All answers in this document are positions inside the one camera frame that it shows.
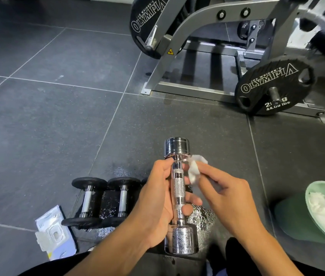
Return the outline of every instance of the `bin rim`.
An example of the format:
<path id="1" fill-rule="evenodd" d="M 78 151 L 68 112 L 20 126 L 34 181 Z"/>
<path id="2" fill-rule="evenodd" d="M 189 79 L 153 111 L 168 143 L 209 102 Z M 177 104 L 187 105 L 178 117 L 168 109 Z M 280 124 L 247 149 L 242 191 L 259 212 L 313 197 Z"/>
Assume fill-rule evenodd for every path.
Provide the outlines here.
<path id="1" fill-rule="evenodd" d="M 316 217 L 314 216 L 314 214 L 311 211 L 311 205 L 309 204 L 309 200 L 308 200 L 308 196 L 310 193 L 310 189 L 314 186 L 314 185 L 318 185 L 320 183 L 325 184 L 325 181 L 314 181 L 312 182 L 310 185 L 308 185 L 306 192 L 305 192 L 305 200 L 306 200 L 306 205 L 307 205 L 307 209 L 308 209 L 308 213 L 311 216 L 313 222 L 316 224 L 316 226 L 319 228 L 319 230 L 321 230 L 324 234 L 325 234 L 325 229 L 322 227 L 322 225 L 317 221 Z"/>

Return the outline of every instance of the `person's left hand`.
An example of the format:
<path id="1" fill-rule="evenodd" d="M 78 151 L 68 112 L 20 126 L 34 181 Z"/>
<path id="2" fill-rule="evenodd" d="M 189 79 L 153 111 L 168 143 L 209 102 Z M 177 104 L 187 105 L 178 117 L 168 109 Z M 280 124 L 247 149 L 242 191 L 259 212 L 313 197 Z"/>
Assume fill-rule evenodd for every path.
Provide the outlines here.
<path id="1" fill-rule="evenodd" d="M 173 159 L 158 160 L 154 163 L 146 185 L 142 188 L 138 201 L 129 218 L 135 219 L 146 234 L 150 248 L 164 240 L 168 232 L 168 224 L 173 219 L 171 204 L 170 182 L 167 180 L 171 173 Z M 202 200 L 196 195 L 186 192 L 186 201 L 202 205 Z M 193 206 L 186 204 L 182 207 L 183 214 L 188 216 L 193 212 Z"/>

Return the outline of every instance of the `person's right hand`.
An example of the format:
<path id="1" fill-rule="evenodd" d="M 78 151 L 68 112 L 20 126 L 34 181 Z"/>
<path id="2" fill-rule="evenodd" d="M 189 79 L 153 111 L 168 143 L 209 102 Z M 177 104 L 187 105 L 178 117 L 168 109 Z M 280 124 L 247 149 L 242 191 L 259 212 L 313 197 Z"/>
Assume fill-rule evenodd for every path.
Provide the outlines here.
<path id="1" fill-rule="evenodd" d="M 220 222 L 239 242 L 266 231 L 246 180 L 202 162 L 197 162 L 197 166 L 201 172 L 199 188 L 202 194 Z M 223 190 L 218 193 L 206 176 L 218 182 Z"/>

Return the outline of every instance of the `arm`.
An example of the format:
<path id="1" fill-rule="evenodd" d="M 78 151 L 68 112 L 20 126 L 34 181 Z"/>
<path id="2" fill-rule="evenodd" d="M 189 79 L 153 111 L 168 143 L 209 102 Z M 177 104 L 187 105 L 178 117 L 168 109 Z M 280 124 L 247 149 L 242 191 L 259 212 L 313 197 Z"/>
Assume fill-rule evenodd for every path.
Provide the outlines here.
<path id="1" fill-rule="evenodd" d="M 173 159 L 155 162 L 146 185 L 128 218 L 108 235 L 66 276 L 124 276 L 136 265 L 147 249 L 164 240 L 173 218 L 169 181 Z M 197 196 L 186 193 L 187 202 L 201 205 Z M 193 207 L 182 207 L 185 215 Z"/>
<path id="2" fill-rule="evenodd" d="M 220 222 L 242 244 L 263 276 L 303 275 L 280 244 L 263 226 L 247 181 L 197 162 L 204 175 L 217 181 L 223 190 L 217 193 L 206 176 L 199 188 Z"/>

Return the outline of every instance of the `forearm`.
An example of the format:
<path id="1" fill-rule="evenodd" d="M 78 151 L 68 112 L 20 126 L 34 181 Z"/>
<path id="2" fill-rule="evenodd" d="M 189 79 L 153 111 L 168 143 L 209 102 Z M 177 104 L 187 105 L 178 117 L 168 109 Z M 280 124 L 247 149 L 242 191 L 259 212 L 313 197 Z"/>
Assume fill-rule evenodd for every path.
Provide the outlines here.
<path id="1" fill-rule="evenodd" d="M 265 228 L 252 232 L 241 243 L 263 276 L 303 275 Z"/>
<path id="2" fill-rule="evenodd" d="M 66 276 L 123 276 L 147 251 L 146 234 L 131 219 L 124 221 Z"/>

